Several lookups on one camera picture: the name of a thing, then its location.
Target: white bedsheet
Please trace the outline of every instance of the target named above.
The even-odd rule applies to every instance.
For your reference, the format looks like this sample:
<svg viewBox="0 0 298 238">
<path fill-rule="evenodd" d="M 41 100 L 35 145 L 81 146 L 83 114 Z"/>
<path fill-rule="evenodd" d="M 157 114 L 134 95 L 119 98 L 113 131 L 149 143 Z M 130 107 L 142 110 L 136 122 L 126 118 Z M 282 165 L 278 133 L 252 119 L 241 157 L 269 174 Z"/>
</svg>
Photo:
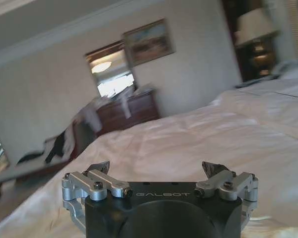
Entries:
<svg viewBox="0 0 298 238">
<path fill-rule="evenodd" d="M 263 83 L 225 92 L 210 106 L 98 138 L 0 223 L 0 237 L 84 237 L 62 208 L 66 172 L 109 160 L 117 179 L 199 181 L 204 160 L 259 178 L 253 217 L 273 219 L 250 222 L 243 237 L 298 238 L 290 228 L 298 227 L 298 98 L 274 93 L 282 82 L 268 83 L 272 90 L 255 93 Z"/>
</svg>

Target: picture frame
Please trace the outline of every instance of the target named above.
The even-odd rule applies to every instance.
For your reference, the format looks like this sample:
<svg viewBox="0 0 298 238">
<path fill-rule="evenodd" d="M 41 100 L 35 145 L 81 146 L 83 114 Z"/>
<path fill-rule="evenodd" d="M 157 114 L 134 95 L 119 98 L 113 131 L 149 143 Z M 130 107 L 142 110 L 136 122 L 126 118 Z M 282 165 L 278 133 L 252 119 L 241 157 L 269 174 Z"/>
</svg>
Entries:
<svg viewBox="0 0 298 238">
<path fill-rule="evenodd" d="M 165 19 L 123 34 L 125 51 L 131 66 L 174 53 Z"/>
</svg>

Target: mirror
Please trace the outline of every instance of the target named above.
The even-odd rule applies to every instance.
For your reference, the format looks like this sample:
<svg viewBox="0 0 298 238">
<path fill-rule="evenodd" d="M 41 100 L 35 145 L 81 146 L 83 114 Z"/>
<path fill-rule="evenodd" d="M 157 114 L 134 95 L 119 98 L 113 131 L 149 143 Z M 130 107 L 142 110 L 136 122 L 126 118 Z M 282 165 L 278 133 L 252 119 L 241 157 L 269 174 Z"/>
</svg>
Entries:
<svg viewBox="0 0 298 238">
<path fill-rule="evenodd" d="M 85 56 L 101 97 L 115 97 L 125 88 L 135 85 L 123 42 L 113 43 Z"/>
</svg>

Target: ceiling light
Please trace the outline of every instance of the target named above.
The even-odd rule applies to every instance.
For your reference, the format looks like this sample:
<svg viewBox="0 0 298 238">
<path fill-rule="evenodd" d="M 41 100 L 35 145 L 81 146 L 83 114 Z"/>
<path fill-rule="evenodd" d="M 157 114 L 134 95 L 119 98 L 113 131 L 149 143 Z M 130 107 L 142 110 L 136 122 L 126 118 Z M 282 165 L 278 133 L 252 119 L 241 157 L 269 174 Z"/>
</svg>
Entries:
<svg viewBox="0 0 298 238">
<path fill-rule="evenodd" d="M 108 69 L 110 66 L 111 66 L 111 62 L 100 63 L 100 64 L 94 66 L 94 67 L 91 69 L 91 72 L 92 72 L 92 73 L 100 73 L 100 72 L 103 72 L 103 71 L 105 71 L 106 69 Z"/>
</svg>

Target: table lamp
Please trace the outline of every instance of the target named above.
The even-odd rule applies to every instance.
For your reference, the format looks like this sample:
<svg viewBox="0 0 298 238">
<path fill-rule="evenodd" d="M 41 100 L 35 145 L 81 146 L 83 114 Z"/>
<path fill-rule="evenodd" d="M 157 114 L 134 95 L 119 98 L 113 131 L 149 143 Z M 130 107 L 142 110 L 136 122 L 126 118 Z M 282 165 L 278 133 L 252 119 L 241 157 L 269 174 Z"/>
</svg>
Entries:
<svg viewBox="0 0 298 238">
<path fill-rule="evenodd" d="M 241 48 L 252 45 L 251 61 L 258 69 L 258 76 L 269 75 L 276 61 L 271 38 L 278 32 L 272 21 L 267 17 L 264 9 L 257 8 L 242 15 L 237 24 L 235 46 Z"/>
</svg>

